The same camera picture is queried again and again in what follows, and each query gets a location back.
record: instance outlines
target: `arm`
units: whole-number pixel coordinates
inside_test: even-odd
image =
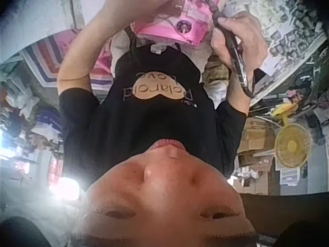
[[[151,0],[145,4],[144,0],[107,0],[100,12],[79,33],[66,54],[57,78],[59,94],[70,88],[92,92],[89,73],[106,41],[167,1]]]
[[[248,81],[252,83],[254,70],[259,68],[267,57],[267,44],[259,21],[248,12],[240,12],[234,18],[219,18],[218,22],[241,40],[239,48],[243,51]],[[221,61],[232,70],[227,101],[233,108],[247,115],[251,99],[245,95],[240,86],[236,72],[233,70],[225,37],[217,28],[214,29],[211,44]]]

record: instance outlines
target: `heart graphic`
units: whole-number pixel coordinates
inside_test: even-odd
[[[170,99],[183,99],[186,90],[164,73],[149,72],[135,82],[133,94],[139,99],[151,99],[159,94]]]

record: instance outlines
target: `pink camera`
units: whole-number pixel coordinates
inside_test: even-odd
[[[161,43],[199,45],[212,26],[212,13],[202,0],[174,0],[156,16],[136,21],[139,38]]]

